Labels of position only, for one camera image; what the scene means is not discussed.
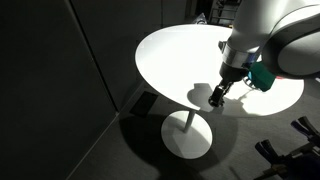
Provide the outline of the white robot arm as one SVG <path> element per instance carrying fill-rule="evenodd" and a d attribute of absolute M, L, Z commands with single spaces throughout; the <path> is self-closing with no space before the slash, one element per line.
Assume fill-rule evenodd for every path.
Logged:
<path fill-rule="evenodd" d="M 319 44 L 319 0 L 243 0 L 231 36 L 219 43 L 221 81 L 208 103 L 221 106 L 224 95 L 240 80 L 265 92 L 277 76 L 319 76 Z"/>

